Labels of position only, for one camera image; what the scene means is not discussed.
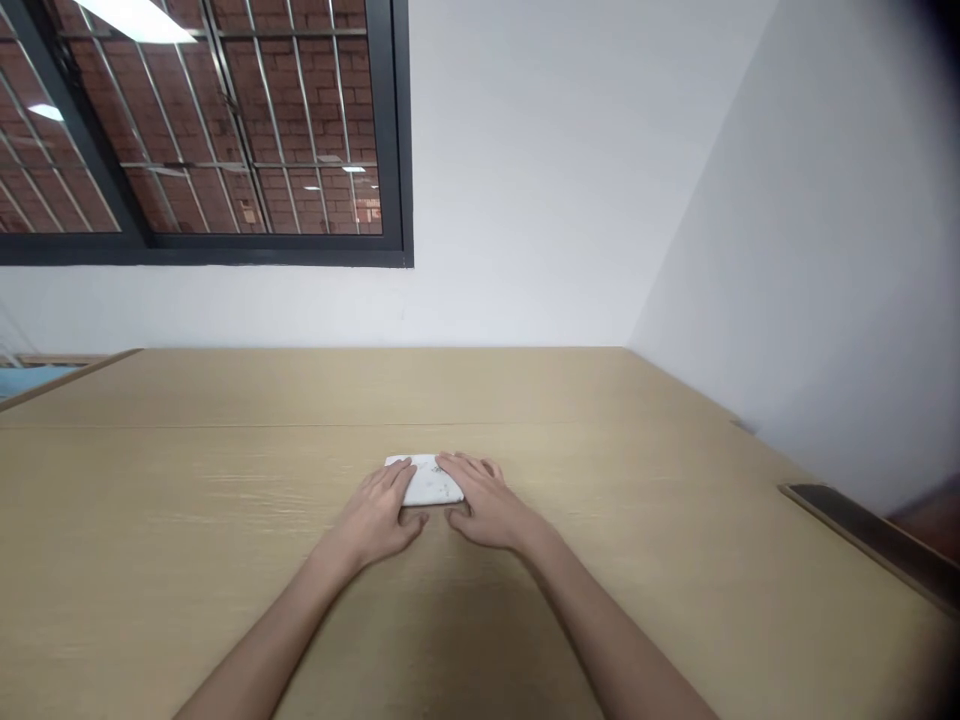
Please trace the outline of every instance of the person's left hand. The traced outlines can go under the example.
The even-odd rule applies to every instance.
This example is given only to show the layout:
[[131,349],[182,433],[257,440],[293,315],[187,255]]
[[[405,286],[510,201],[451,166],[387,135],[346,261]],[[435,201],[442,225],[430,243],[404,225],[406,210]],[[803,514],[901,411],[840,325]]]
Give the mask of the person's left hand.
[[406,548],[429,517],[419,513],[402,525],[399,522],[400,505],[416,471],[407,458],[367,475],[318,549],[331,549],[353,572],[359,572]]

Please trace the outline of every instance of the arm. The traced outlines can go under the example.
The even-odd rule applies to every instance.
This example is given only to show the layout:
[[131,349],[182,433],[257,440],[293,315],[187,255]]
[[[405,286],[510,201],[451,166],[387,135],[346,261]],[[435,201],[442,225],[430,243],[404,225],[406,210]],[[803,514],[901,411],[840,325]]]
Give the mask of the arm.
[[500,467],[457,453],[437,463],[470,512],[447,520],[468,540],[516,552],[567,629],[605,715],[612,720],[716,720],[696,690],[577,559],[559,533],[514,495]]
[[193,694],[176,720],[266,720],[337,595],[416,538],[427,515],[398,524],[416,467],[397,461],[368,475],[270,609]]

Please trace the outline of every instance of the forearm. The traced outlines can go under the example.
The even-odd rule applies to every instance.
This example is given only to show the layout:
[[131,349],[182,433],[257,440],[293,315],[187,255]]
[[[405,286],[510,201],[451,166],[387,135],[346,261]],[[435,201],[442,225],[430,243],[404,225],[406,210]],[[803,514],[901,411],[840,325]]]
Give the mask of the forearm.
[[546,523],[519,548],[611,720],[716,720],[703,699]]
[[317,626],[354,574],[350,561],[321,540],[176,719],[269,718]]

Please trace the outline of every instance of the window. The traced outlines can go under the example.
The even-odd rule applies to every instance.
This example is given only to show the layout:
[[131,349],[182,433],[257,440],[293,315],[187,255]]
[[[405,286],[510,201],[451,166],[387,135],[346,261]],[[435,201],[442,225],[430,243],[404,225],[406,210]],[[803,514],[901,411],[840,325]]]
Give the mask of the window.
[[406,0],[0,6],[0,264],[412,266]]

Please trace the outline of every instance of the wooden board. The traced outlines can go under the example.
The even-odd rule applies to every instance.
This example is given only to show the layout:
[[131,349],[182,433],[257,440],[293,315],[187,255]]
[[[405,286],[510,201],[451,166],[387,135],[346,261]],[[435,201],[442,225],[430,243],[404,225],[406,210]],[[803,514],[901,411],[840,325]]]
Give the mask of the wooden board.
[[[781,496],[767,479],[785,466],[727,430],[748,437],[667,422],[7,429],[0,715],[169,717],[366,470],[440,447],[502,458],[722,717],[915,709],[918,659],[948,621]],[[279,714],[423,716],[599,717],[519,563],[439,513],[349,589]]]
[[[366,472],[441,449],[498,458],[721,717],[915,716],[950,620],[731,419],[622,350],[137,353],[0,414],[0,717],[169,717]],[[598,716],[520,564],[438,513],[279,712]]]
[[734,419],[622,348],[150,350],[0,426],[395,425]]

